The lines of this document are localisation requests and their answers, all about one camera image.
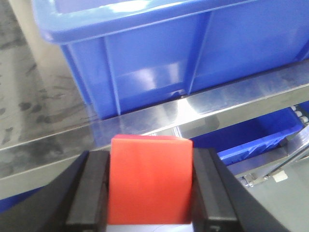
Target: gray concrete floor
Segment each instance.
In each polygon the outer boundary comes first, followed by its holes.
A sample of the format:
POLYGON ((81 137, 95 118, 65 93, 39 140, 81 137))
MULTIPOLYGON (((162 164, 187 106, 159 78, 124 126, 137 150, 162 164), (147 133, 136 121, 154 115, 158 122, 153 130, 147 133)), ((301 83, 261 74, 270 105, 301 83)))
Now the gray concrete floor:
POLYGON ((309 230, 309 159, 285 169, 288 179, 273 178, 249 192, 291 232, 309 230))
POLYGON ((59 48, 39 36, 30 1, 11 4, 22 27, 9 2, 1 0, 0 148, 89 121, 59 48))

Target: blue plastic crate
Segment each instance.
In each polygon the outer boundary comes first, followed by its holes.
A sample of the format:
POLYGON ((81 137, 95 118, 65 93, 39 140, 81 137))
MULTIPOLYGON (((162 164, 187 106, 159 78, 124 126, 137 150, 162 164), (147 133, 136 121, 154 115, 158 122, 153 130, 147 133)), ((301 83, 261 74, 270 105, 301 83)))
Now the blue plastic crate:
POLYGON ((299 106, 309 114, 309 101, 300 103, 299 106))
POLYGON ((32 0, 101 118, 309 57, 308 0, 32 0))
POLYGON ((193 138, 194 147, 214 147, 230 165, 275 148, 286 136, 300 131, 302 123, 286 108, 193 138))

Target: shiny metal surface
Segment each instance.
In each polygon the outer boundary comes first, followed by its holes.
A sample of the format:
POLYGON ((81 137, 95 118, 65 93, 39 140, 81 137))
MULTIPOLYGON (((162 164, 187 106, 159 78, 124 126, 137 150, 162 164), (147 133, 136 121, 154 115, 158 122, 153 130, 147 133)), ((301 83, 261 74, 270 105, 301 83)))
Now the shiny metal surface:
POLYGON ((236 178, 243 177, 248 174, 252 174, 256 178, 255 172, 260 171, 261 169, 267 169, 268 171, 266 171, 265 174, 268 174, 274 165, 283 163, 287 160, 287 158, 288 154, 286 150, 281 147, 266 152, 262 155, 234 163, 228 166, 228 169, 235 175, 236 178))
MULTIPOLYGON (((0 163, 4 166, 0 170, 0 188, 8 188, 4 179, 12 175, 23 179, 27 172, 28 186, 24 191, 34 185, 45 185, 59 173, 57 169, 49 176, 41 175, 35 184, 30 183, 30 173, 39 175, 49 164, 74 157, 84 149, 108 146, 111 138, 119 133, 191 138, 309 100, 308 91, 309 61, 304 61, 187 98, 8 147, 0 150, 0 163)), ((0 194, 0 199, 9 195, 4 191, 0 194)))
POLYGON ((250 175, 251 186, 261 183, 269 176, 309 154, 309 127, 305 127, 283 147, 266 152, 257 157, 230 165, 229 170, 236 178, 250 175))
POLYGON ((285 147, 288 159, 277 165, 270 174, 276 174, 292 163, 300 160, 309 154, 309 127, 305 127, 299 132, 285 147))

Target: red block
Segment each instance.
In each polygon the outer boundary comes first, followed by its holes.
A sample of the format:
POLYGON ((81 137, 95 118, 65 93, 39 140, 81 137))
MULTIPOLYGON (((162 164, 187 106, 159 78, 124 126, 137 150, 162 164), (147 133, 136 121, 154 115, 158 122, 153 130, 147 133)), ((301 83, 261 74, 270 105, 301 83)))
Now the red block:
POLYGON ((108 223, 190 223, 192 147, 173 136, 115 136, 108 223))

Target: metal rail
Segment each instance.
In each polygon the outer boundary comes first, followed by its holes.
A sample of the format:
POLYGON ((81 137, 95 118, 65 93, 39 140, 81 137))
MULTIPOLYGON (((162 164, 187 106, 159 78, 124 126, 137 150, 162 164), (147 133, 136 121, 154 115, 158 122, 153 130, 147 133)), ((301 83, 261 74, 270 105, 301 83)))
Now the metal rail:
POLYGON ((0 199, 49 183, 116 134, 192 138, 309 100, 309 61, 0 150, 0 199))

